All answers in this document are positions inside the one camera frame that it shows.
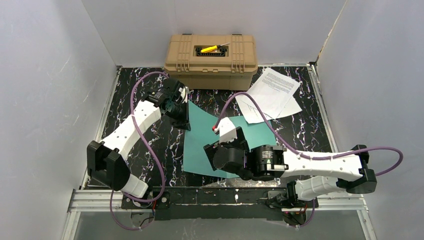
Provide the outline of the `teal paper folder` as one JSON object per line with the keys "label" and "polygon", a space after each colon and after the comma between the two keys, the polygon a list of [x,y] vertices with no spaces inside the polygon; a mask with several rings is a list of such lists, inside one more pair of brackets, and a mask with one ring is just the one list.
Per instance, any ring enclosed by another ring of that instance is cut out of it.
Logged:
{"label": "teal paper folder", "polygon": [[[217,117],[207,113],[191,101],[188,102],[190,131],[185,132],[183,144],[183,170],[188,173],[218,178],[237,178],[238,175],[223,170],[213,170],[204,151],[204,146],[219,140],[212,126]],[[236,127],[241,127],[250,149],[261,145],[276,145],[275,135],[266,123],[248,124],[243,116],[229,118]]]}

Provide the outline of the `printed white paper sheet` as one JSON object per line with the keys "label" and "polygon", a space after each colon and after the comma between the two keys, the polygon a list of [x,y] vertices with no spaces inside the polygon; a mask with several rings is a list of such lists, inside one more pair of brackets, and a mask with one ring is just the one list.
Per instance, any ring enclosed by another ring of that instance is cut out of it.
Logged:
{"label": "printed white paper sheet", "polygon": [[262,71],[261,76],[248,90],[267,120],[279,119],[302,111],[294,98],[300,83],[270,67]]}

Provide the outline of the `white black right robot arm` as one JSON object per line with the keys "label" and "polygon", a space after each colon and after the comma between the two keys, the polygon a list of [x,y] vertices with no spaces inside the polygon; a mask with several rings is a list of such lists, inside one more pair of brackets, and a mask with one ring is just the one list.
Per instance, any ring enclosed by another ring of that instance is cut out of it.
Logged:
{"label": "white black right robot arm", "polygon": [[368,168],[367,151],[342,157],[322,152],[298,154],[281,145],[249,148],[241,127],[230,130],[230,140],[219,139],[203,149],[214,171],[235,174],[242,180],[272,181],[277,178],[309,176],[287,183],[286,192],[274,197],[275,202],[291,208],[320,195],[345,190],[350,194],[369,194],[376,190],[377,178]]}

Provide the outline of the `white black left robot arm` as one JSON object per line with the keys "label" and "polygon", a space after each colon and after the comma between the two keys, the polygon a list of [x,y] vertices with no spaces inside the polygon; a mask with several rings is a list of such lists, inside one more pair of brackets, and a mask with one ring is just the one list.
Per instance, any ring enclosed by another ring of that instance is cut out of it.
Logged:
{"label": "white black left robot arm", "polygon": [[108,136],[91,141],[86,150],[87,174],[90,178],[121,191],[134,199],[142,199],[149,186],[133,175],[126,164],[128,154],[151,125],[163,116],[173,127],[190,130],[189,88],[175,78],[168,78],[161,88],[147,90],[130,115]]}

